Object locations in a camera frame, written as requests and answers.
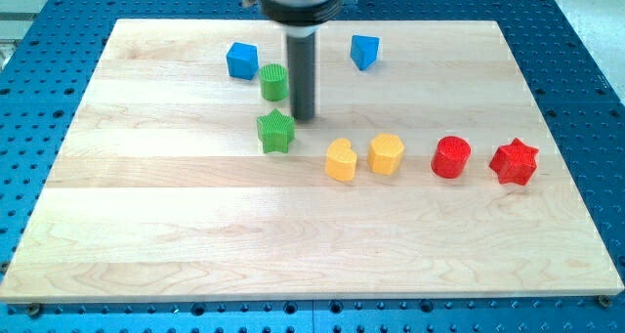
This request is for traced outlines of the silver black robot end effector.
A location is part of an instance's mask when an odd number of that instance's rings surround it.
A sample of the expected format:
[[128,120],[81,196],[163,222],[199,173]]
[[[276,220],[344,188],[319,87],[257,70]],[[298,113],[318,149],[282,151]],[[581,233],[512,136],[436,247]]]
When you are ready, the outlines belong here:
[[271,21],[279,24],[287,36],[308,37],[325,22],[334,19],[344,5],[357,0],[241,0],[244,8],[256,4]]

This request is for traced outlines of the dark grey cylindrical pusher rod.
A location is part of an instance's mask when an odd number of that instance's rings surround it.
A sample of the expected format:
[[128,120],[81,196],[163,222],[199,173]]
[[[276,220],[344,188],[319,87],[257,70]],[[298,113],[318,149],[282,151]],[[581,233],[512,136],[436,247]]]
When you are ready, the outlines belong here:
[[315,116],[315,34],[286,37],[292,116],[308,122]]

